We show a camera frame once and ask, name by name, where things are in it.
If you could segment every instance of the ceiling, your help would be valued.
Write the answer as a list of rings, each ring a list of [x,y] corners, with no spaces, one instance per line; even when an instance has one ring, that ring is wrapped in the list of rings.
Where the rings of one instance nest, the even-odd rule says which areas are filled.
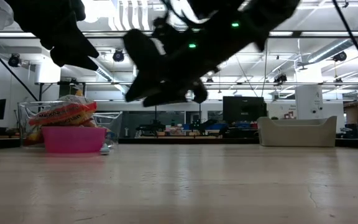
[[[163,6],[158,0],[118,0],[118,10],[111,8],[114,4],[110,0],[99,0],[86,3],[87,13],[96,12],[100,18],[93,18],[95,22],[79,22],[78,27],[83,31],[125,31],[130,28],[149,27],[152,29],[152,21],[164,14]],[[147,7],[147,14],[142,7]],[[350,27],[355,30],[358,28],[358,0],[349,0],[349,7],[342,10]],[[303,0],[294,15],[280,25],[276,30],[345,30],[339,16],[333,8],[331,1],[327,0]],[[7,27],[4,31],[21,31],[17,24]],[[267,41],[267,52],[259,52],[254,44],[250,44],[242,49],[238,54],[231,57],[226,63],[222,64],[221,71],[211,75],[215,82],[262,82],[265,74],[268,80],[277,73],[272,73],[277,67],[293,59],[297,55],[308,55],[316,52],[322,47],[334,42],[332,38],[309,38],[309,39],[269,39]],[[124,46],[121,39],[90,39],[96,49],[101,52],[99,61],[114,75],[114,79],[122,82],[131,82],[134,79],[133,64],[128,56],[123,62],[113,62],[112,54],[115,49],[122,49]],[[42,47],[37,39],[0,39],[2,49],[16,47],[17,49],[26,47]],[[337,63],[334,69],[334,62],[323,60],[320,62],[324,81],[332,81],[335,74],[345,75],[358,71],[358,52],[354,47],[345,50],[347,60]],[[294,82],[296,73],[293,66],[289,66],[285,71],[288,81]],[[62,69],[62,75],[66,77],[76,77],[84,81],[100,81],[98,76],[89,70],[66,66]],[[358,74],[350,78],[344,78],[346,82],[358,82]],[[211,86],[210,88],[220,88],[221,86]],[[113,86],[99,87],[114,90]],[[232,86],[232,89],[250,89],[249,85]],[[358,89],[358,86],[346,88],[348,91]]]

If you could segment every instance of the white wall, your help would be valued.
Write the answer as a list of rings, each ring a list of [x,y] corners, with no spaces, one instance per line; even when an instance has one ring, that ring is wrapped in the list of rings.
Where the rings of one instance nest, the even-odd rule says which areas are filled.
[[[12,71],[24,82],[32,93],[38,98],[39,86],[34,85],[36,79],[34,72],[25,68],[13,68]],[[56,100],[58,97],[58,86],[52,86],[44,94],[44,100]],[[0,100],[6,99],[4,119],[0,120],[0,127],[15,128],[17,103],[23,101],[34,101],[25,88],[3,67],[0,63]]]
[[[329,118],[330,116],[336,116],[336,132],[340,132],[340,128],[345,127],[343,102],[324,102],[323,117]]]
[[[267,103],[268,116],[278,117],[279,119],[284,119],[284,115],[288,114],[290,111],[294,111],[294,116],[296,117],[296,103],[295,102],[282,102],[275,101]]]

